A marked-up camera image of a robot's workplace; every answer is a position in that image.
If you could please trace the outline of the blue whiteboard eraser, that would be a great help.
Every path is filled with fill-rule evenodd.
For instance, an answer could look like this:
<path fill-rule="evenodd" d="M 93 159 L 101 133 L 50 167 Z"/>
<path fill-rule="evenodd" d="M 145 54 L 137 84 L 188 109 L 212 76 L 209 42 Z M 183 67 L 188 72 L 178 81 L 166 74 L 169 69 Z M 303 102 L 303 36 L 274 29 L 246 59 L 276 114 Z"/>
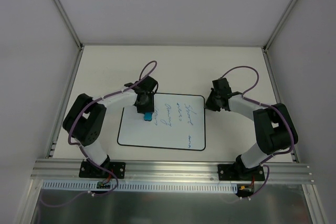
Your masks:
<path fill-rule="evenodd" d="M 145 114 L 144 114 L 144 120 L 145 121 L 152 121 L 152 112 L 145 112 Z"/>

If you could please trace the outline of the white whiteboard black rim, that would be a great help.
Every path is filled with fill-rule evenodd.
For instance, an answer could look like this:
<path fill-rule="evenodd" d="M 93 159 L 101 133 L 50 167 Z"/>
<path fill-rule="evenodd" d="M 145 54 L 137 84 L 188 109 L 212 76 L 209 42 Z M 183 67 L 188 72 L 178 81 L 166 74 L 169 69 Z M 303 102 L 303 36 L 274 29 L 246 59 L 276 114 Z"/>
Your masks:
<path fill-rule="evenodd" d="M 117 142 L 122 146 L 203 151 L 205 99 L 201 95 L 157 93 L 152 120 L 134 106 L 123 109 Z"/>

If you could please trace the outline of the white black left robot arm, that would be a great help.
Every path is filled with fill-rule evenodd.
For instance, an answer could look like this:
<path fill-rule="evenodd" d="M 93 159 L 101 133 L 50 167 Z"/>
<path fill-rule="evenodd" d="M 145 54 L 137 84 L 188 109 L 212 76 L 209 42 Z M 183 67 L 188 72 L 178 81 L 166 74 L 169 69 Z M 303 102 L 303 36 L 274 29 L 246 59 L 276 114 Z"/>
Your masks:
<path fill-rule="evenodd" d="M 144 114 L 148 121 L 149 115 L 154 112 L 154 96 L 154 91 L 142 89 L 117 91 L 109 97 L 97 99 L 85 93 L 77 96 L 62 127 L 69 134 L 69 139 L 76 140 L 74 144 L 80 147 L 97 177 L 104 177 L 109 172 L 110 158 L 98 140 L 107 111 L 134 106 L 137 113 Z"/>

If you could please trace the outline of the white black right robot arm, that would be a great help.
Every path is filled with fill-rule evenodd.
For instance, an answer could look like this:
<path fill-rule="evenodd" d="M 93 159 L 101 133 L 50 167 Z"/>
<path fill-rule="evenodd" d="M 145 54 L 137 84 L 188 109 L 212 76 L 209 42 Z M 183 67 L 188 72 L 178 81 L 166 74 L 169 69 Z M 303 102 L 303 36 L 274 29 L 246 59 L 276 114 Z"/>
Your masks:
<path fill-rule="evenodd" d="M 298 142 L 296 129 L 283 103 L 260 103 L 240 92 L 211 88 L 205 108 L 217 112 L 234 112 L 253 121 L 256 143 L 238 155 L 234 162 L 235 175 L 241 180 L 247 180 L 252 176 L 254 168 L 272 157 L 290 153 Z"/>

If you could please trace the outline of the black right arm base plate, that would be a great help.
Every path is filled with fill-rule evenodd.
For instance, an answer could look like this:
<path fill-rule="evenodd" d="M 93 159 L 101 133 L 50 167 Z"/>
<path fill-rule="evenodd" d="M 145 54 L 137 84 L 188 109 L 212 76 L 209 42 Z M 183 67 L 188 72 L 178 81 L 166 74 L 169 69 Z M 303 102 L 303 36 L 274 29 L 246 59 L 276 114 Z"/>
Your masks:
<path fill-rule="evenodd" d="M 241 168 L 235 164 L 218 164 L 218 179 L 220 181 L 257 181 L 265 180 L 264 170 L 261 166 L 254 168 Z"/>

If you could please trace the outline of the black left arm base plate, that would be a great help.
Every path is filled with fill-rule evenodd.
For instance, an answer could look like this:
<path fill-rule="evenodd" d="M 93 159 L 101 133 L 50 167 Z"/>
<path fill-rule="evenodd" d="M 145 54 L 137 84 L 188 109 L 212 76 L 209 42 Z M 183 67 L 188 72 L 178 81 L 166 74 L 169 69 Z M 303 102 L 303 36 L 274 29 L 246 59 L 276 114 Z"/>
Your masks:
<path fill-rule="evenodd" d="M 102 167 L 95 166 L 91 162 L 82 161 L 80 170 L 79 170 L 79 177 L 80 178 L 107 178 L 109 175 L 113 178 L 113 176 L 108 173 L 113 172 L 115 177 L 118 179 L 124 179 L 125 171 L 126 171 L 126 163 L 125 162 L 112 162 L 112 161 L 105 161 Z"/>

